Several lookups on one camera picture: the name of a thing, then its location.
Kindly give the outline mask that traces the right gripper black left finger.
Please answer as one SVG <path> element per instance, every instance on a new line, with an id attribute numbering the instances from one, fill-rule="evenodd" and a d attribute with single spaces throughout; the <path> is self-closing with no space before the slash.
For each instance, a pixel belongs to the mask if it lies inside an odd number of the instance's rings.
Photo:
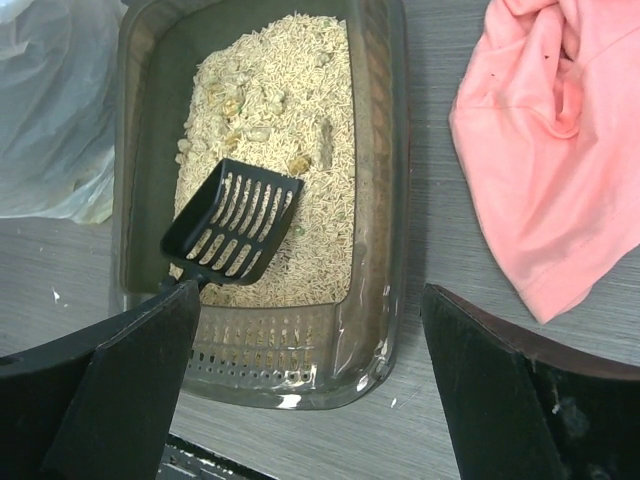
<path id="1" fill-rule="evenodd" d="M 187 281 L 2 357 L 2 478 L 155 478 L 199 315 Z"/>

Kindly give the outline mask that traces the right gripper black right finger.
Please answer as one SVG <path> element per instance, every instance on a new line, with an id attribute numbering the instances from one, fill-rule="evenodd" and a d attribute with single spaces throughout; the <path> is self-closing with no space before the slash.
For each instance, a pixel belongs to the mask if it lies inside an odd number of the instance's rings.
<path id="1" fill-rule="evenodd" d="M 639 369 L 426 285 L 421 317 L 463 479 L 636 479 Z"/>

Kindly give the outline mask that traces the black slotted litter scoop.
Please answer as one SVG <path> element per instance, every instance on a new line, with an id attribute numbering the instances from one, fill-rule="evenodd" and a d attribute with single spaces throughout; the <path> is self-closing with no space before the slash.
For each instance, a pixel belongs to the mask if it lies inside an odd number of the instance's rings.
<path id="1" fill-rule="evenodd" d="M 304 181 L 224 158 L 160 241 L 180 282 L 247 286 L 265 273 L 290 230 Z"/>

